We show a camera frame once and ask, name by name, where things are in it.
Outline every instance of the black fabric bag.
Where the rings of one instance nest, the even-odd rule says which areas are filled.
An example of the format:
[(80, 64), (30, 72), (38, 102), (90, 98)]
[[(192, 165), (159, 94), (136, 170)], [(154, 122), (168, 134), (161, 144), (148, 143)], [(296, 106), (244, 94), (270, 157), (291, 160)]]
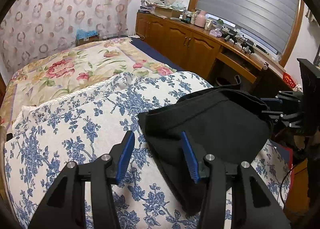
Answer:
[(181, 133), (188, 131), (207, 153), (226, 162), (251, 163), (271, 135), (271, 123), (261, 115), (263, 110), (268, 107), (258, 98), (218, 87), (188, 94), (175, 105), (138, 114), (157, 166), (188, 215), (200, 211), (205, 187), (190, 178)]

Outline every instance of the metal bolt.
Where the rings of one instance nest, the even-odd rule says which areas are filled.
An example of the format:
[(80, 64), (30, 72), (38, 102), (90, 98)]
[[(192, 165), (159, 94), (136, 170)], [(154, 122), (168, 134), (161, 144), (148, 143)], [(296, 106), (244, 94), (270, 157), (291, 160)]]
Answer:
[(206, 158), (207, 160), (209, 160), (209, 161), (213, 161), (213, 160), (215, 159), (215, 156), (212, 155), (212, 154), (207, 154), (207, 155), (205, 156), (205, 158)]
[(241, 166), (244, 167), (245, 169), (250, 167), (249, 162), (241, 162)]
[(76, 166), (75, 162), (68, 162), (67, 167), (73, 169)]
[(102, 159), (103, 161), (108, 161), (108, 160), (111, 159), (111, 156), (110, 156), (109, 154), (104, 154), (104, 155), (101, 156), (101, 159)]

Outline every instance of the quilt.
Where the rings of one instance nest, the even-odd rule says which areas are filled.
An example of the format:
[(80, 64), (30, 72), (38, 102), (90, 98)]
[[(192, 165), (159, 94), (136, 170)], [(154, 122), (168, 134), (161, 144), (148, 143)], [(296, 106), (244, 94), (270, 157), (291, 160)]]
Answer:
[[(121, 227), (195, 229), (199, 214), (187, 216), (168, 188), (141, 132), (137, 114), (174, 104), (188, 93), (209, 87), (204, 79), (186, 71), (158, 78), (126, 72), (26, 111), (15, 123), (14, 138), (6, 142), (4, 149), (9, 195), (20, 224), (27, 228), (67, 162), (91, 162), (108, 153), (131, 130), (135, 133), (135, 147), (129, 167), (121, 184), (112, 187)], [(289, 169), (277, 149), (267, 141), (251, 165), (283, 206), (279, 188)], [(282, 188), (285, 199), (289, 186), (287, 177)], [(85, 216), (87, 228), (93, 229), (90, 183), (85, 189)], [(231, 227), (231, 216), (230, 189), (226, 193), (225, 228)]]
[(12, 132), (21, 107), (86, 88), (122, 72), (160, 77), (176, 72), (132, 45), (130, 38), (92, 42), (30, 63), (10, 79), (0, 108), (1, 125)]

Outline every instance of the navy blue bed sheet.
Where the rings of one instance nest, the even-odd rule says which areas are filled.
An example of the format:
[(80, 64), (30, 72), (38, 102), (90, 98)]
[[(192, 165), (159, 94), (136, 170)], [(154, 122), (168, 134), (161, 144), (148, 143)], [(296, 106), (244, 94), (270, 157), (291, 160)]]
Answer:
[(143, 51), (145, 54), (148, 54), (151, 58), (160, 61), (164, 64), (169, 65), (171, 68), (176, 69), (177, 71), (184, 71), (183, 68), (179, 67), (177, 64), (174, 64), (172, 61), (170, 61), (167, 57), (163, 56), (160, 52), (152, 48), (150, 45), (145, 43), (144, 41), (141, 41), (138, 38), (132, 38), (131, 44), (136, 46), (139, 50)]

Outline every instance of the window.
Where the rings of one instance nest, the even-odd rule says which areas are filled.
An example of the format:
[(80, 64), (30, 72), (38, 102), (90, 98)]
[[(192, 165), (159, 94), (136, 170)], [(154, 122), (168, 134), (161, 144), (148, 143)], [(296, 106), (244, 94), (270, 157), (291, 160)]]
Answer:
[(283, 53), (292, 33), (299, 0), (190, 0), (195, 8), (236, 24)]
[(224, 27), (227, 27), (227, 28), (232, 29), (232, 30), (237, 30), (237, 33), (238, 33), (239, 36), (252, 40), (255, 44), (259, 45), (267, 53), (269, 53), (269, 55), (272, 56), (273, 59), (277, 60), (279, 58), (278, 51), (275, 48), (273, 48), (271, 45), (269, 45), (268, 43), (266, 43), (264, 40), (260, 39), (259, 37), (257, 37), (253, 33), (250, 33), (247, 30), (245, 30), (245, 29), (243, 29), (243, 28), (241, 28), (239, 26), (236, 26), (235, 24), (233, 24), (233, 23), (231, 23), (231, 22), (229, 22), (229, 21), (227, 21), (225, 19), (222, 19), (220, 17), (214, 16), (214, 15), (211, 15), (211, 14), (206, 14), (205, 16), (207, 18), (212, 18), (212, 19), (215, 19), (215, 20), (221, 19), (223, 21), (223, 23), (224, 23), (223, 24)]

